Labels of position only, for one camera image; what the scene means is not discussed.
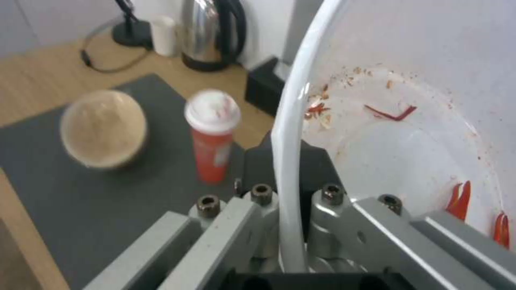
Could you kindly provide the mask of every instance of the table surface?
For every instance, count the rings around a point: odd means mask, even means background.
[[[272,128],[271,116],[244,101],[247,72],[240,66],[202,73],[185,67],[180,58],[152,53],[126,71],[101,74],[84,66],[78,53],[81,45],[82,42],[77,41],[0,59],[0,127],[66,104],[84,93],[156,73],[185,98],[205,88],[229,93],[242,110],[235,141],[244,149],[257,145]],[[88,53],[98,67],[113,68],[139,56],[143,49],[121,47],[108,35],[101,35],[90,44]],[[41,287],[68,289],[1,168],[0,200],[0,217]]]

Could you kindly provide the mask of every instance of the bolt head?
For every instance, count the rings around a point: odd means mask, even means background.
[[[387,206],[392,212],[401,215],[401,209],[403,208],[403,203],[401,199],[394,195],[380,195],[378,197],[378,201]]]
[[[242,179],[235,178],[235,182],[233,183],[233,194],[236,197],[242,197]]]
[[[203,218],[214,218],[220,213],[220,200],[215,195],[201,196],[196,206],[197,213]]]
[[[336,184],[325,184],[322,187],[322,200],[329,205],[340,205],[344,201],[344,190]]]
[[[251,200],[261,206],[269,205],[272,201],[272,188],[264,183],[256,184],[251,189]]]

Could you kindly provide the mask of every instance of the stainless steel kettle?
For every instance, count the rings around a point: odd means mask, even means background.
[[[182,58],[189,68],[221,70],[234,62],[244,49],[246,16],[238,0],[185,0],[182,22]]]

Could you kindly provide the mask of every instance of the red pepper piece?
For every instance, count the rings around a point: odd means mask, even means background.
[[[315,107],[308,108],[308,112],[315,113],[315,112],[320,111],[322,108],[324,108],[324,103],[320,103]]]
[[[466,220],[467,206],[470,203],[471,182],[466,181],[462,194],[459,197],[459,188],[461,184],[462,183],[459,183],[453,188],[453,193],[451,195],[450,202],[448,203],[448,207],[446,207],[446,210],[456,218],[464,221]]]
[[[364,107],[368,108],[369,110],[375,112],[376,114],[379,114],[381,116],[384,116],[388,119],[391,119],[393,121],[396,121],[396,122],[399,122],[399,121],[402,121],[403,119],[405,119],[408,115],[410,115],[410,113],[414,112],[417,107],[415,106],[410,106],[408,107],[403,113],[401,113],[401,115],[399,116],[392,116],[390,114],[387,114],[387,113],[384,113],[384,112],[381,112],[381,111],[378,111],[377,109],[374,109],[374,108],[371,108],[370,106],[368,105],[364,105]]]
[[[509,218],[504,212],[500,213],[496,218],[493,240],[506,249],[510,248]]]

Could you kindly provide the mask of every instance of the white paper cup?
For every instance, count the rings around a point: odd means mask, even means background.
[[[175,56],[176,31],[175,21],[168,16],[161,16],[151,21],[151,35],[154,51],[163,56]]]

